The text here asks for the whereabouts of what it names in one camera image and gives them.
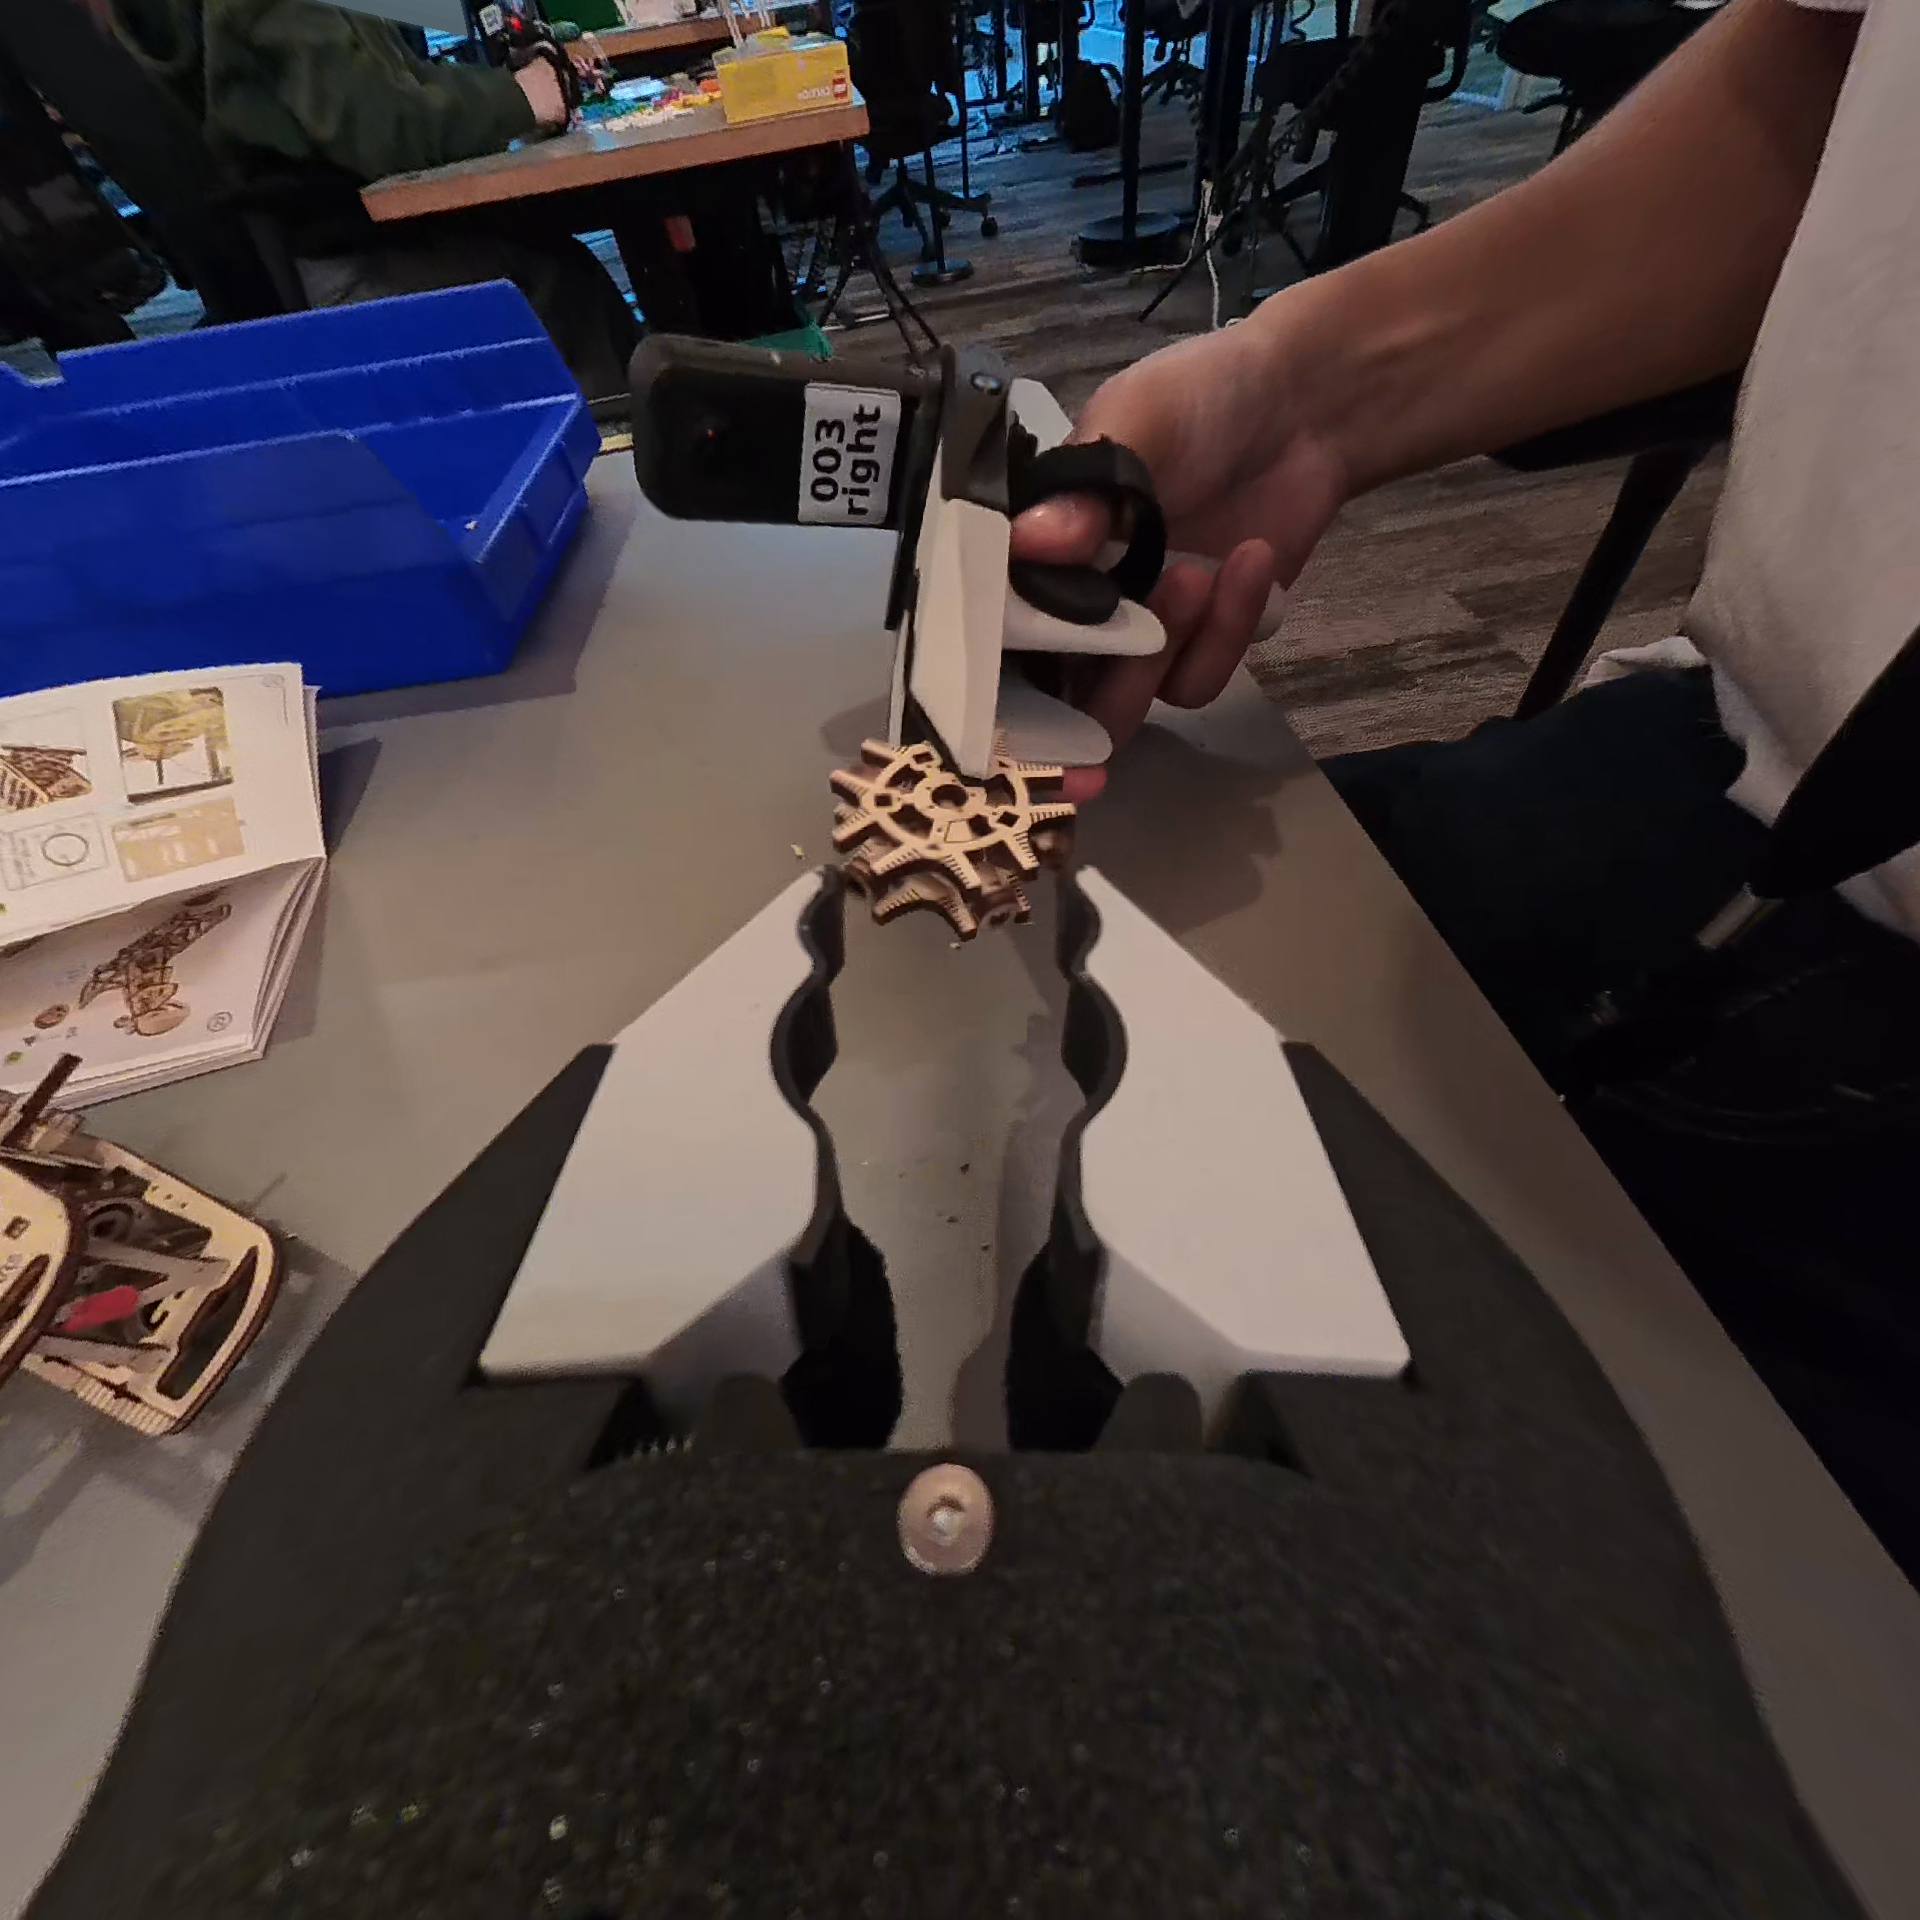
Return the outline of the person's dark jeans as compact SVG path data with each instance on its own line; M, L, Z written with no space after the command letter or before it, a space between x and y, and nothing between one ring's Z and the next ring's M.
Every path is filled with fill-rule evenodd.
M1669 964L1767 842L1702 668L1321 768L1557 1092L1592 998ZM1688 1043L1568 1114L1914 1581L1914 941L1784 906Z

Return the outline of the instruction booklet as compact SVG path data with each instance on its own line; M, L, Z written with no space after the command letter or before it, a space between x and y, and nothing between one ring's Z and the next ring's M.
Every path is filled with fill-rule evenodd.
M67 1107L256 1062L326 845L294 662L2 702L2 1091Z

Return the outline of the wooden biplane model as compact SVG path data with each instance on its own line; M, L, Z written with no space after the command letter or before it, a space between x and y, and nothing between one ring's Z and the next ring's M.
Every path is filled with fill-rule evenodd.
M277 1240L57 1107L77 1053L2 1097L2 1379L147 1438L189 1427L262 1330Z

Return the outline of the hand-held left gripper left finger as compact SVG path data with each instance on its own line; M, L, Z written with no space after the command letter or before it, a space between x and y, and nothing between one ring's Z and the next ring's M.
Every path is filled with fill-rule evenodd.
M821 1337L841 1190L811 1099L839 970L841 881L807 870L614 1035L483 1379L621 1376L696 1413Z

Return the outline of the wooden background table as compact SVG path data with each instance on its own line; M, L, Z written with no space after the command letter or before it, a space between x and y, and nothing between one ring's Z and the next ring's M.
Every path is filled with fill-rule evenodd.
M374 225L402 225L841 147L867 130L871 117L858 94L823 110L738 126L718 108L701 108L642 128L576 128L502 154L389 177L361 187L359 200Z

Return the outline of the yellow box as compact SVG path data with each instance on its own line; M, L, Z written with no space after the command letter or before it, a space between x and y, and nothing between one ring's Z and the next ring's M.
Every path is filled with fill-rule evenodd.
M711 70L733 128L856 102L847 46L827 35L760 32L718 48Z

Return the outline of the person's right hand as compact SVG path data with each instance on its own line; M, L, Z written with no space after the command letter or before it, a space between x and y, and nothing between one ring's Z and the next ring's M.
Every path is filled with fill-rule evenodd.
M1202 709L1256 640L1345 494L1321 396L1323 291L1299 283L1247 317L1106 379L1071 442L1113 442L1149 470L1167 558L1147 609L1154 656L1079 662L1070 704L1123 745L1154 704Z

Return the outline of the blue plastic bin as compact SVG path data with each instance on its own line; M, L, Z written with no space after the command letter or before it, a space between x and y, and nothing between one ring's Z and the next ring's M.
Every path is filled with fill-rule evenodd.
M505 278L3 369L3 696L259 662L326 698L502 672L599 445Z

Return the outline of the black metal bar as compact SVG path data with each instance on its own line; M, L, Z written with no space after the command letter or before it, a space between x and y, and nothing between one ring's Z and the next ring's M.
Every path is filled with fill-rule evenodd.
M1609 520L1513 709L1514 720L1526 723L1545 713L1571 691L1619 589L1704 450L1704 442L1693 442L1648 448L1631 458Z

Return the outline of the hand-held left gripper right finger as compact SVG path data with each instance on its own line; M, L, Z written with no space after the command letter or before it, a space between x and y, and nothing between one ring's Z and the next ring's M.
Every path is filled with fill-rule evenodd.
M1062 885L1058 1324L1118 1382L1401 1380L1410 1350L1279 1032L1110 878Z

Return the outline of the grey desk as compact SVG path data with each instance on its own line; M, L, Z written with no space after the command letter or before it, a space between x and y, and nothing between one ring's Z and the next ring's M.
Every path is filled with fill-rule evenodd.
M334 853L262 1062L94 1110L290 1244L267 1332L150 1442L3 1388L3 1916L72 1833L262 1410L371 1261L581 1049L825 856L890 547L658 517L625 454L497 678L320 712ZM1549 1291L1687 1512L1793 1788L1914 1916L1914 1590L1262 691L1166 712L1079 845L1315 1048Z

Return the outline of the person's right forearm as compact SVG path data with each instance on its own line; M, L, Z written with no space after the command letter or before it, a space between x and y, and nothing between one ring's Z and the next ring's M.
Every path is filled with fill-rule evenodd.
M1734 371L1861 30L1729 5L1535 177L1267 300L1231 340L1285 429L1352 498Z

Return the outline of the black office chair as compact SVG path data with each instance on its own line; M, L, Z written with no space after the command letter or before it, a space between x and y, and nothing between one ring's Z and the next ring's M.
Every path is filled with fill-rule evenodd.
M889 210L919 238L911 270L919 289L943 289L974 274L946 249L955 212L978 217L981 238L997 238L986 189L974 189L966 73L946 2L855 2L847 21L850 77L867 113L865 185L879 219Z

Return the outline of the wooden radial engine model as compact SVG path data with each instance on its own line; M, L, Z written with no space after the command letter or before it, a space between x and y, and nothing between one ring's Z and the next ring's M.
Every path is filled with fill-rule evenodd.
M1013 758L1000 739L983 776L959 772L931 740L867 739L829 790L839 870L879 926L926 915L966 945L1021 923L1042 874L1071 850L1064 770Z

